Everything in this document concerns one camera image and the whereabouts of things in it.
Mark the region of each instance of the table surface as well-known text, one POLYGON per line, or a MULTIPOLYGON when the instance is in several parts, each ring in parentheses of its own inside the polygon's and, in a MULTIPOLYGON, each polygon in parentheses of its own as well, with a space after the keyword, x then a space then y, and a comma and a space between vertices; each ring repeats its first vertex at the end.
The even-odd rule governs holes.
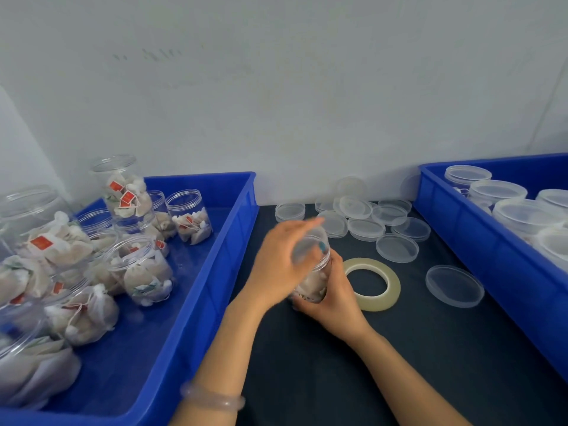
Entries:
MULTIPOLYGON (((306 217, 316 214, 313 205, 306 205, 306 217)), ((411 215, 420 217, 414 210, 411 215)), ((275 224, 274 206, 260 207, 233 297, 275 224)), ((469 309, 451 307, 430 294, 424 279, 428 269, 437 264, 463 267, 436 233, 419 243, 418 257, 408 264, 383 259, 375 243, 350 234, 330 239, 330 246, 345 260, 373 258, 396 272, 399 300, 387 311, 365 312, 365 317, 470 422, 568 424, 568 385, 488 293, 469 309)), ((364 295, 386 288, 366 270, 352 272, 349 280, 364 295)), ((240 426, 397 424, 361 360, 287 301, 268 311, 259 326, 243 394, 240 426)))

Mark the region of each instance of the blue tray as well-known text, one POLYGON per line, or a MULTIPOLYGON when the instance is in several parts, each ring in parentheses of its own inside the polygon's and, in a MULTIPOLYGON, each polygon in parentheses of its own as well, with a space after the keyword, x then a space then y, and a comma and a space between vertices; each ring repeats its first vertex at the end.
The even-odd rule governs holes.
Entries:
MULTIPOLYGON (((42 411, 0 409, 2 425, 165 425, 219 326, 259 211, 253 172, 146 178, 166 197, 186 188, 203 196, 214 235, 193 246, 168 242, 177 284, 171 297, 138 308, 117 297, 117 327, 76 349, 75 384, 42 411)), ((102 200, 81 213, 104 207, 102 200)))
POLYGON ((425 164, 414 203, 568 382, 568 274, 454 190, 444 179, 453 164, 483 167, 534 199, 546 188, 568 190, 568 154, 425 164))

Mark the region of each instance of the bangle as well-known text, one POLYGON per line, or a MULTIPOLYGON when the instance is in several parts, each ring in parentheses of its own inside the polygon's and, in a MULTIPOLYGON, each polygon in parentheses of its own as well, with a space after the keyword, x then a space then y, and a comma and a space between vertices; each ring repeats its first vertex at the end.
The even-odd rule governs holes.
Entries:
POLYGON ((245 406, 245 398, 243 396, 221 395, 199 387, 189 381, 181 386, 181 395, 195 405, 204 408, 238 411, 245 406))

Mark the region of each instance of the clear adhesive tape roll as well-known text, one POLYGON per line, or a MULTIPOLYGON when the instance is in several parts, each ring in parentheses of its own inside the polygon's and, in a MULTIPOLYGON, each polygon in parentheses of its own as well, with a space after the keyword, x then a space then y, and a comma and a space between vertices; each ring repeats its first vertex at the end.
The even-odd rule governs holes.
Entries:
POLYGON ((345 275, 349 275, 350 272, 359 269, 375 272, 383 277, 387 283, 386 291, 378 296, 364 296, 355 293, 359 308, 361 308, 362 311, 377 312, 384 311, 393 306, 398 300, 398 296, 401 294, 401 280, 398 279, 394 271, 386 264, 370 258, 351 258, 343 262, 345 275))

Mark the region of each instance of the person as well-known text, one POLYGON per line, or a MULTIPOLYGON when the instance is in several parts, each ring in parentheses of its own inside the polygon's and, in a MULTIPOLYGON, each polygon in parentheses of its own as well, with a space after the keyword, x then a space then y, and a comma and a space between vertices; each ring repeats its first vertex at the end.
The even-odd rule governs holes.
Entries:
MULTIPOLYGON (((231 426, 242 407, 241 392, 254 336, 269 308, 286 299, 321 260, 315 247, 301 263, 291 260, 294 245, 323 222, 281 222, 265 237, 243 289, 225 310, 223 320, 193 381, 185 389, 170 426, 231 426)), ((314 318, 347 343, 365 362, 401 425, 469 425, 401 355, 369 325, 343 270, 330 251, 332 267, 321 303, 293 299, 298 311, 314 318)))

